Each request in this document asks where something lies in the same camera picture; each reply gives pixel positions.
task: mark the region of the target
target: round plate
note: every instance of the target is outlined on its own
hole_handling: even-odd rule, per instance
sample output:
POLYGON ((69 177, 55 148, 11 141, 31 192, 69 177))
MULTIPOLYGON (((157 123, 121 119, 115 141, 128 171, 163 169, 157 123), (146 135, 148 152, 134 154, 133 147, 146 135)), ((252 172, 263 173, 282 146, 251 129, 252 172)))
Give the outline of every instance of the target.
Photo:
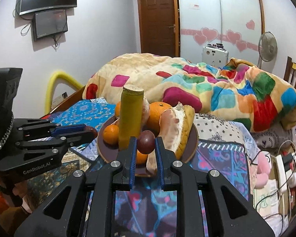
MULTIPOLYGON (((104 159, 104 161, 106 163, 116 160, 117 153, 118 153, 117 146, 108 145, 103 141, 104 129, 108 125, 111 125, 114 121, 115 121, 115 116, 112 116, 111 118, 109 118, 102 125, 100 132, 97 136, 97 150, 98 150, 100 156, 102 157, 102 159, 104 159)), ((193 156, 196 152, 198 140, 199 140, 199 137, 197 134, 197 129, 196 129, 195 125, 193 124, 190 135, 189 135, 187 143, 186 143, 185 150, 184 150, 183 155, 181 157, 181 161, 187 163, 193 158, 193 156)), ((151 177, 152 175, 146 170, 146 164, 142 164, 142 165, 136 166, 135 176, 151 177)))

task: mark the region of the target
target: heart sticker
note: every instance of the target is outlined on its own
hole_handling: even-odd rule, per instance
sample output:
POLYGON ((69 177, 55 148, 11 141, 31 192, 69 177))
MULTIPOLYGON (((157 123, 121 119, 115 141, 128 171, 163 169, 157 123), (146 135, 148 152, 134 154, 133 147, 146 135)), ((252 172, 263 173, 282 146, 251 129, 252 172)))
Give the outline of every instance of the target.
POLYGON ((241 40, 242 36, 239 32, 234 33, 232 30, 226 31, 227 38, 229 41, 235 45, 237 41, 241 40))
POLYGON ((239 40, 237 40, 236 41, 236 47, 238 48, 238 50, 240 51, 240 52, 242 52, 242 51, 244 51, 245 49, 247 49, 248 48, 248 45, 246 44, 246 42, 245 41, 239 41, 239 40))
POLYGON ((204 36, 207 37, 207 40, 209 42, 215 40, 218 37, 218 31, 216 29, 208 29, 207 27, 204 27, 201 29, 201 32, 204 36))
POLYGON ((198 45, 203 45, 207 41, 207 37, 204 35, 195 34, 193 38, 198 45))
POLYGON ((247 24, 246 24, 247 29, 251 29, 254 30, 255 28, 255 23, 253 20, 250 20, 247 24))

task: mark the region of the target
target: yellow cylinder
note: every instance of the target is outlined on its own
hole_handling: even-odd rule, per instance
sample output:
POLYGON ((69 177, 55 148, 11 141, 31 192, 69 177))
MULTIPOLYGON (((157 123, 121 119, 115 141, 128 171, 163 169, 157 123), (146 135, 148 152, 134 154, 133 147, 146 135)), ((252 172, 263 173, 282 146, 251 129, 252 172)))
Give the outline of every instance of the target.
POLYGON ((118 136, 119 150, 127 149, 130 137, 138 137, 141 133, 143 99, 143 89, 133 85, 125 85, 123 87, 118 136))

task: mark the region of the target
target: orange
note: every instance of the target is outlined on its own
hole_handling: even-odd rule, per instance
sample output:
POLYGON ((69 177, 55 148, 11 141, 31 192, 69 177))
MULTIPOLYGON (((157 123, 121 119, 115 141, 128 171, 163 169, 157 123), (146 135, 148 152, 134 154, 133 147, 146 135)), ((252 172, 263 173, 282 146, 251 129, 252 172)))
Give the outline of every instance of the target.
POLYGON ((119 127, 117 125, 109 125, 103 131, 103 140, 110 145, 118 143, 119 127))
POLYGON ((159 124, 160 116, 165 110, 169 108, 172 108, 172 106, 164 102, 151 103, 150 117, 148 118, 148 121, 146 123, 147 127, 159 133, 160 132, 160 124, 159 124))
POLYGON ((115 106, 115 117, 118 118, 121 112, 121 102, 118 102, 115 106))
POLYGON ((141 165, 145 164, 148 159, 148 154, 142 154, 137 150, 137 156, 136 156, 136 164, 141 165))

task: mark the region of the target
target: pink plush toy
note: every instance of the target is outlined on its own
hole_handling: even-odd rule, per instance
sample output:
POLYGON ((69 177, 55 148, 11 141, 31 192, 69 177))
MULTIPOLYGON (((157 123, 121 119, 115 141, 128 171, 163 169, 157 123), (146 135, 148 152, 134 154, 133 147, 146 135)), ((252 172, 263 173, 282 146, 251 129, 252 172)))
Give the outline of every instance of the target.
POLYGON ((269 162, 263 152, 260 152, 258 154, 258 174, 255 188, 261 189, 267 184, 270 172, 271 168, 269 162))

